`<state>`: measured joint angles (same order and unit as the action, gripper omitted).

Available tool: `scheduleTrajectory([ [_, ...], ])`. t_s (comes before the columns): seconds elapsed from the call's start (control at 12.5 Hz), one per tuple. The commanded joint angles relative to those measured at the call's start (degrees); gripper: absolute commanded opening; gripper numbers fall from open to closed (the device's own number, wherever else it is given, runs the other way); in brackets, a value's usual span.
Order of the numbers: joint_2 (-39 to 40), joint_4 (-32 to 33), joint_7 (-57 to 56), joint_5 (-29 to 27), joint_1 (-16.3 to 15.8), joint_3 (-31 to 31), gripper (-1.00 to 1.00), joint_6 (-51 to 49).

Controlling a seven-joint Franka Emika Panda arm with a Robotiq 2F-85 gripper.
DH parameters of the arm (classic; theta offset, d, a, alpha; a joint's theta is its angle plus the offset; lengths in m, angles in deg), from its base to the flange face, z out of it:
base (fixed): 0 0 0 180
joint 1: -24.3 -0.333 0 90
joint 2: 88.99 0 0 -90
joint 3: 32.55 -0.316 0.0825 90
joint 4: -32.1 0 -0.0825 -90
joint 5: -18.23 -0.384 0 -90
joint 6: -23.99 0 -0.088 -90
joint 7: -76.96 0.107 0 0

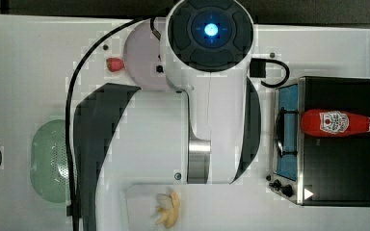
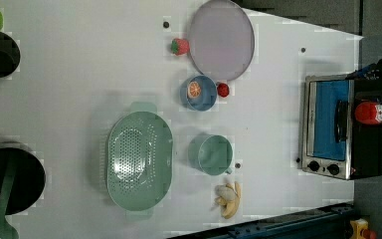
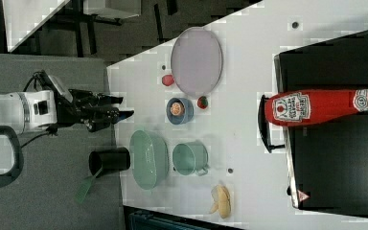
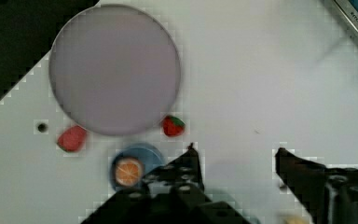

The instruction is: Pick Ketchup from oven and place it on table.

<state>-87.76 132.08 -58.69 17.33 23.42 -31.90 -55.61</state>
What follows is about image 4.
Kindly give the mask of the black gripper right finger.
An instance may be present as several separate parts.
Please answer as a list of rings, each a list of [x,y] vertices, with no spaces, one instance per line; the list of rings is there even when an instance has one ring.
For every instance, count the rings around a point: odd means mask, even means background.
[[[328,168],[281,147],[275,170],[314,224],[358,224],[358,169]]]

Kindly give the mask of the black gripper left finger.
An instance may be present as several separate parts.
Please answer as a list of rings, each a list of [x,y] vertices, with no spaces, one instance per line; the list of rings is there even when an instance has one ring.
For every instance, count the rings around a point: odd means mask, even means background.
[[[138,188],[116,192],[81,224],[252,224],[226,202],[204,193],[193,145],[145,175]]]

